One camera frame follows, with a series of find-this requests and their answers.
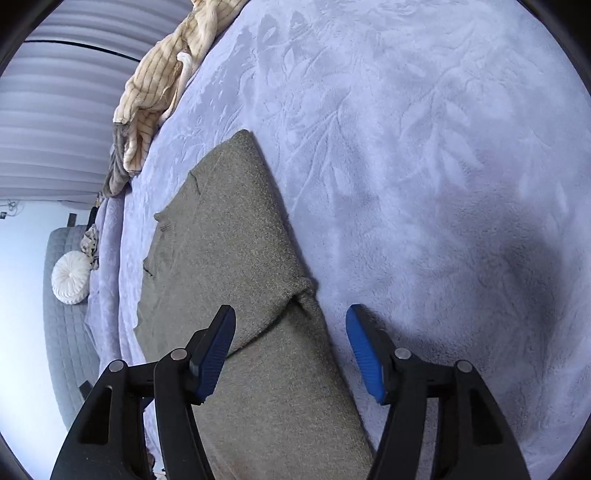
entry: lavender blanket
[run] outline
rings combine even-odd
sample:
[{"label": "lavender blanket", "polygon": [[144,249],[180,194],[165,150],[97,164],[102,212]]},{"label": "lavender blanket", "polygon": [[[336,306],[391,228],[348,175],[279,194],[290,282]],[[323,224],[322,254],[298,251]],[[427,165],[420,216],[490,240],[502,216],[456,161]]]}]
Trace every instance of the lavender blanket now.
[{"label": "lavender blanket", "polygon": [[153,214],[246,128],[372,441],[386,411],[346,338],[352,303],[425,359],[472,361],[546,479],[591,412],[590,125],[573,66],[515,0],[251,0],[132,182],[105,328],[143,360]]}]

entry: metal pin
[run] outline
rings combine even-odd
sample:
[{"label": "metal pin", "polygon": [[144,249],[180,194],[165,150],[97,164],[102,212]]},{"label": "metal pin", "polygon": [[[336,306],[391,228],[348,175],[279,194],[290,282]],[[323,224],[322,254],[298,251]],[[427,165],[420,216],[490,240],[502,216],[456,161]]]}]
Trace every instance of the metal pin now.
[{"label": "metal pin", "polygon": [[396,355],[396,358],[399,358],[400,360],[408,360],[412,357],[412,353],[408,348],[397,348],[394,351],[394,355]]},{"label": "metal pin", "polygon": [[170,358],[173,360],[183,360],[184,358],[187,358],[187,351],[184,348],[177,348],[170,352]]},{"label": "metal pin", "polygon": [[460,372],[464,372],[465,374],[469,374],[472,371],[472,364],[468,360],[460,360],[457,363],[457,369]]},{"label": "metal pin", "polygon": [[121,372],[123,370],[124,363],[121,360],[113,360],[109,364],[109,370],[113,373]]}]

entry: white round pillow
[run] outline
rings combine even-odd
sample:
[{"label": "white round pillow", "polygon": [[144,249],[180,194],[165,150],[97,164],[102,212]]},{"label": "white round pillow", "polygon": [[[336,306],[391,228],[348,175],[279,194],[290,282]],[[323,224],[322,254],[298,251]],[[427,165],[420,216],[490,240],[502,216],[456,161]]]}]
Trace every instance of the white round pillow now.
[{"label": "white round pillow", "polygon": [[57,299],[68,305],[80,303],[89,291],[90,261],[73,250],[63,255],[51,272],[51,288]]}]

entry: white wall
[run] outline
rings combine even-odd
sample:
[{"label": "white wall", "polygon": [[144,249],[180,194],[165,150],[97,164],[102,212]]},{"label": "white wall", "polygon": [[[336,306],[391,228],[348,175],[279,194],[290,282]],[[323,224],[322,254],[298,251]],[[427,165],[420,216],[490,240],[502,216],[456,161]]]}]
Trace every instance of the white wall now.
[{"label": "white wall", "polygon": [[66,428],[45,350],[43,262],[50,232],[66,226],[70,212],[85,225],[89,212],[57,202],[21,205],[22,213],[0,220],[0,432],[34,480],[46,480]]}]

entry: gray sofa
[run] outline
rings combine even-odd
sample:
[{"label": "gray sofa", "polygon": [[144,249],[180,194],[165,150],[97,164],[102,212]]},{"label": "gray sofa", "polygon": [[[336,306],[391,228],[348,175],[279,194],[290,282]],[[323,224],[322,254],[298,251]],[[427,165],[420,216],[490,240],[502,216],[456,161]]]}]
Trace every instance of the gray sofa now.
[{"label": "gray sofa", "polygon": [[86,300],[76,305],[60,302],[51,290],[51,271],[66,252],[80,249],[84,225],[58,228],[47,242],[43,273],[43,325],[49,372],[57,405],[70,428],[84,399],[79,386],[86,380],[94,384],[99,376],[99,356],[84,323]]}]

